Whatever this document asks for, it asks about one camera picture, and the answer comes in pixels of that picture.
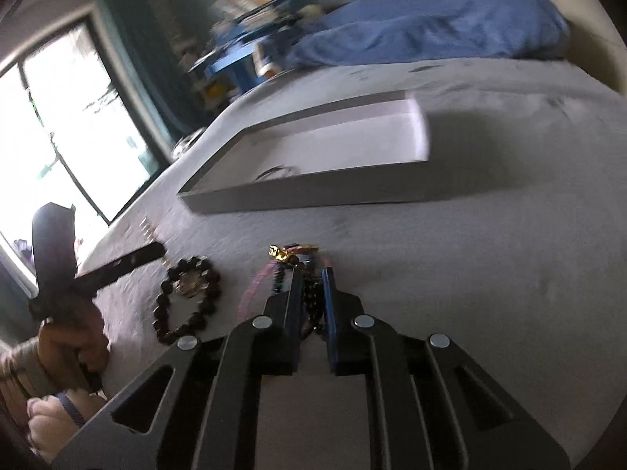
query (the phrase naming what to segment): person's arm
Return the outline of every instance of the person's arm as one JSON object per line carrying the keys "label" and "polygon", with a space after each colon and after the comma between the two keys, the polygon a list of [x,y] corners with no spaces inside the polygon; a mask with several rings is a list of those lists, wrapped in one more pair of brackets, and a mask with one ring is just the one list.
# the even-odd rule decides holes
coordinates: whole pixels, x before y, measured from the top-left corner
{"label": "person's arm", "polygon": [[63,347],[78,351],[90,371],[101,372],[109,360],[104,322],[92,303],[81,314],[83,328],[45,323],[39,336],[0,355],[0,406],[24,431],[28,425],[27,400],[76,389],[65,364]]}

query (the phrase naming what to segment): person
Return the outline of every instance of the person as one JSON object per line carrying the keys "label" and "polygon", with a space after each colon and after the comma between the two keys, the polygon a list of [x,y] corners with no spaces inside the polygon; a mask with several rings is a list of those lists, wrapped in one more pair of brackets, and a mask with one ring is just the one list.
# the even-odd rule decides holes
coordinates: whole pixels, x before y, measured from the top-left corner
{"label": "person", "polygon": [[103,372],[109,361],[98,307],[86,304],[78,315],[81,328],[44,322],[37,337],[0,354],[0,408],[48,462],[105,403],[78,390],[76,363],[66,361],[68,347],[92,372]]}

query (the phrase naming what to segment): sleeve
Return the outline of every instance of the sleeve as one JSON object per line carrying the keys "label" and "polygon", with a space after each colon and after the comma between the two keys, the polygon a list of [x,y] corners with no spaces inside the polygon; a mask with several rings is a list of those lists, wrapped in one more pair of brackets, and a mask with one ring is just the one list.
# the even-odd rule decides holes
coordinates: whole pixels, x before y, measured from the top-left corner
{"label": "sleeve", "polygon": [[19,428],[28,426],[27,401],[59,392],[46,375],[33,338],[0,355],[0,403]]}

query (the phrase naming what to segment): wrinkled fabric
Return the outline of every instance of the wrinkled fabric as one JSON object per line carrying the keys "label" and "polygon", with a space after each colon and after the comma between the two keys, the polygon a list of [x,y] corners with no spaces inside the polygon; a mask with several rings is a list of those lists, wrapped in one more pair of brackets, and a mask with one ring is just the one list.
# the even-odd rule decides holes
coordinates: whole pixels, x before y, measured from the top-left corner
{"label": "wrinkled fabric", "polygon": [[447,58],[562,58],[569,28],[549,0],[356,0],[264,42],[287,69]]}

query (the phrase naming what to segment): human hand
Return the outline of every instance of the human hand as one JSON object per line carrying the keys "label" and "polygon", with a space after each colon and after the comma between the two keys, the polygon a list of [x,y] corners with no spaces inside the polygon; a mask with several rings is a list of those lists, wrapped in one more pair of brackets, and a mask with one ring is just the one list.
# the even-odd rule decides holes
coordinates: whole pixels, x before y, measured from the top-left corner
{"label": "human hand", "polygon": [[105,323],[98,307],[91,302],[85,304],[78,318],[80,328],[49,322],[42,325],[39,331],[40,363],[60,390],[77,387],[76,350],[78,360],[92,372],[102,372],[109,361],[109,339],[103,333]]}

